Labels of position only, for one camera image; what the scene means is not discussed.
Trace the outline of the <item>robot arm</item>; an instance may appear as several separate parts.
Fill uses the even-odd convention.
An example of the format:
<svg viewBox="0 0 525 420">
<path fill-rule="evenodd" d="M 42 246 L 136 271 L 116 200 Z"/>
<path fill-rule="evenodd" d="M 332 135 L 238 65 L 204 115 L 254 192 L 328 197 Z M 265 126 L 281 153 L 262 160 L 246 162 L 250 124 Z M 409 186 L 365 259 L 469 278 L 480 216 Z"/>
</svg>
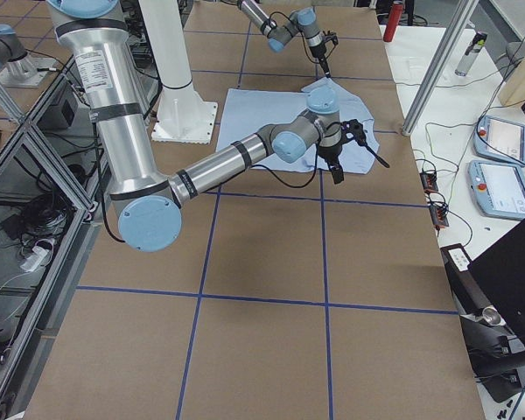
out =
<svg viewBox="0 0 525 420">
<path fill-rule="evenodd" d="M 278 24 L 256 1 L 237 1 L 236 6 L 266 37 L 269 48 L 275 53 L 280 53 L 300 34 L 310 62 L 319 64 L 326 78 L 332 77 L 328 64 L 330 53 L 326 45 L 332 42 L 333 51 L 339 43 L 338 36 L 334 31 L 321 30 L 312 7 L 294 10 L 288 16 L 284 15 L 283 24 Z"/>
<path fill-rule="evenodd" d="M 272 123 L 199 162 L 166 174 L 156 143 L 207 142 L 217 106 L 193 86 L 184 30 L 173 1 L 139 4 L 160 79 L 157 121 L 149 127 L 130 60 L 129 32 L 117 1 L 51 1 L 58 42 L 69 49 L 113 176 L 110 199 L 123 242 L 142 252 L 169 247 L 182 228 L 182 206 L 265 158 L 298 161 L 310 148 L 342 180 L 345 134 L 331 87 L 312 90 L 305 108 L 287 123 Z"/>
</svg>

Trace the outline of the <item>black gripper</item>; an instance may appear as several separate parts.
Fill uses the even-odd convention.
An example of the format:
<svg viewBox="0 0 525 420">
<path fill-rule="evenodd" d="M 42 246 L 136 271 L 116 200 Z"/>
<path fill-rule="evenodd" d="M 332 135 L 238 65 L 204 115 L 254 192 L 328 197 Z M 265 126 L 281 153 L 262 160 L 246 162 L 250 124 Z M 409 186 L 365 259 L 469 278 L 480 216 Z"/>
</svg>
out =
<svg viewBox="0 0 525 420">
<path fill-rule="evenodd" d="M 340 164 L 341 152 L 341 143 L 336 143 L 332 146 L 318 146 L 318 155 L 327 163 L 334 184 L 340 184 L 344 181 L 344 171 Z"/>
<path fill-rule="evenodd" d="M 326 46 L 324 43 L 309 46 L 311 55 L 314 59 L 318 60 L 318 63 L 323 71 L 323 75 L 326 78 L 331 78 L 330 67 L 326 58 Z"/>
</svg>

